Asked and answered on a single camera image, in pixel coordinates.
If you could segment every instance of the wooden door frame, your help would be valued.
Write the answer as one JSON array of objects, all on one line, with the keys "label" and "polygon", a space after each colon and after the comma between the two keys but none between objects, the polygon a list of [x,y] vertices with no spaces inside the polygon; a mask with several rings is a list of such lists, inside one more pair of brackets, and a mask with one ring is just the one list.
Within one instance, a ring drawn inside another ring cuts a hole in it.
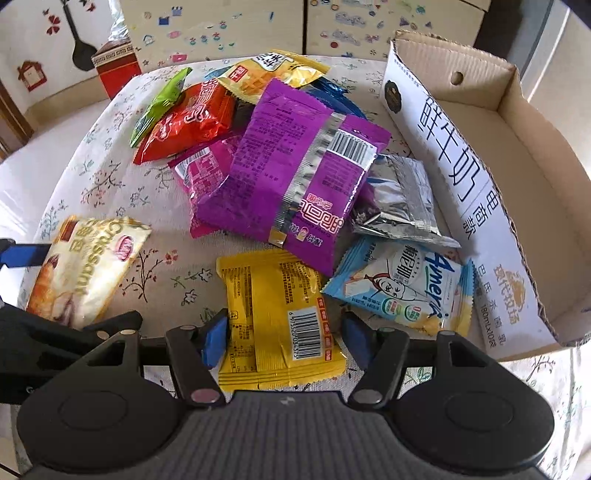
[{"label": "wooden door frame", "polygon": [[4,84],[0,81],[0,118],[3,119],[10,130],[25,145],[33,135],[33,129],[22,115]]}]

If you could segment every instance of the cartoon character print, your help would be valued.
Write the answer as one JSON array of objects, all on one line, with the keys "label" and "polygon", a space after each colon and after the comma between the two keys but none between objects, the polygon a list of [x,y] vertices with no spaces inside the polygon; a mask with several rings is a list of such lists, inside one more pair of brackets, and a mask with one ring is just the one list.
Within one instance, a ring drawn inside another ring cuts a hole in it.
[{"label": "cartoon character print", "polygon": [[371,295],[373,298],[378,293],[383,293],[387,297],[401,301],[425,301],[425,298],[419,295],[415,290],[406,286],[404,283],[396,280],[390,274],[390,263],[386,260],[386,272],[368,275],[366,268],[355,272],[349,281],[343,286],[344,294],[348,297],[367,293],[371,287],[375,292]]}]

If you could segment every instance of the cardboard box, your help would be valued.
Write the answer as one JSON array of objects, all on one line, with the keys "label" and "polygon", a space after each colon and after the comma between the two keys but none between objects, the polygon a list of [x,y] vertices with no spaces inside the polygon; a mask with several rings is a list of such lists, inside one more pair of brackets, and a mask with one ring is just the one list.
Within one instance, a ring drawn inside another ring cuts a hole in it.
[{"label": "cardboard box", "polygon": [[394,34],[382,101],[464,261],[487,353],[517,359],[591,336],[591,181],[521,94],[517,68],[441,38]]},{"label": "cardboard box", "polygon": [[142,73],[128,38],[105,43],[92,57],[92,63],[111,100],[128,81]]}]

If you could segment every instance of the yellow snack package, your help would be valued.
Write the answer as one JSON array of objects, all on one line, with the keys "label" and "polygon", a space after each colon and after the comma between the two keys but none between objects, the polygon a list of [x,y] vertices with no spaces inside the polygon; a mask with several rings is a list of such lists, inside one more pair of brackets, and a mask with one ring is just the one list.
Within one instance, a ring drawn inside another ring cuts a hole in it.
[{"label": "yellow snack package", "polygon": [[282,249],[217,259],[228,289],[224,390],[263,389],[340,375],[346,358],[328,323],[320,276]]},{"label": "yellow snack package", "polygon": [[303,87],[322,77],[329,67],[302,55],[271,50],[251,59],[241,60],[217,81],[239,99],[257,104],[263,90],[276,78],[293,88]]},{"label": "yellow snack package", "polygon": [[129,217],[69,217],[41,266],[27,311],[76,329],[100,319],[151,231]]}]

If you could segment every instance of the handle hole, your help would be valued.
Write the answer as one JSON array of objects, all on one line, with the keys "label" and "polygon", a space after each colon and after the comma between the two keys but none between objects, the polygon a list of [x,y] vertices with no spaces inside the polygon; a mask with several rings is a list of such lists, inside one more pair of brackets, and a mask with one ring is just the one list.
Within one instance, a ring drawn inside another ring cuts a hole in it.
[{"label": "handle hole", "polygon": [[452,85],[455,85],[455,86],[461,85],[463,81],[464,81],[464,74],[462,72],[453,72],[452,73],[452,78],[450,79],[450,82],[452,83]]}]

